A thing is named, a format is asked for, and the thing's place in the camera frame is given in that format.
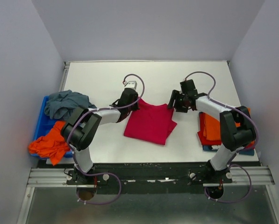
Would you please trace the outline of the magenta t shirt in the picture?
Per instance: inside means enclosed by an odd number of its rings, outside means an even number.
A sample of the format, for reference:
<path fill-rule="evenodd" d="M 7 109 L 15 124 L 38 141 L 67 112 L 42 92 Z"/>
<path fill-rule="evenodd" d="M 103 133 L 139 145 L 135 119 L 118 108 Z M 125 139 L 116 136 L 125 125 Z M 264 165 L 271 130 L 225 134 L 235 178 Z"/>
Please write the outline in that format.
<path fill-rule="evenodd" d="M 151 105 L 138 102 L 139 110 L 133 111 L 128 119 L 123 135 L 164 146 L 177 123 L 172 120 L 173 109 L 167 104 Z"/>

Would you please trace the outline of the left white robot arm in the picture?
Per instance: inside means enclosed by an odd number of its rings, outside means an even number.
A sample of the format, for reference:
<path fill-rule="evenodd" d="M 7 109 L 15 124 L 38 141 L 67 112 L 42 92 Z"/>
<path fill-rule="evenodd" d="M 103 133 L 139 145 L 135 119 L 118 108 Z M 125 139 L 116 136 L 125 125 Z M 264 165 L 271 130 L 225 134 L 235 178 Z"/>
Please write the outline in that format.
<path fill-rule="evenodd" d="M 138 93 L 133 87 L 124 88 L 121 96 L 109 107 L 89 109 L 77 107 L 61 129 L 61 135 L 73 154 L 74 166 L 79 170 L 77 179 L 82 184 L 93 180 L 93 162 L 89 146 L 101 125 L 119 123 L 131 111 L 139 109 Z"/>

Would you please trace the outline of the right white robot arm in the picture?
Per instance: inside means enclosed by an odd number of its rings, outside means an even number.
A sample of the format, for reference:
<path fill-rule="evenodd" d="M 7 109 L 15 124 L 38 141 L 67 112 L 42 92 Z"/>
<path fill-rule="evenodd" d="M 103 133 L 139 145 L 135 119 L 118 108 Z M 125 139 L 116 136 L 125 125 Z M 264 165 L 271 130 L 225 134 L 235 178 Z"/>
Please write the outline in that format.
<path fill-rule="evenodd" d="M 256 142 L 256 130 L 247 107 L 232 107 L 218 102 L 206 93 L 198 93 L 193 80 L 180 83 L 181 90 L 173 90 L 168 109 L 187 113 L 188 110 L 210 115 L 220 125 L 221 145 L 216 154 L 207 162 L 205 170 L 208 182 L 217 182 L 222 177 L 222 170 L 241 151 L 252 150 Z"/>

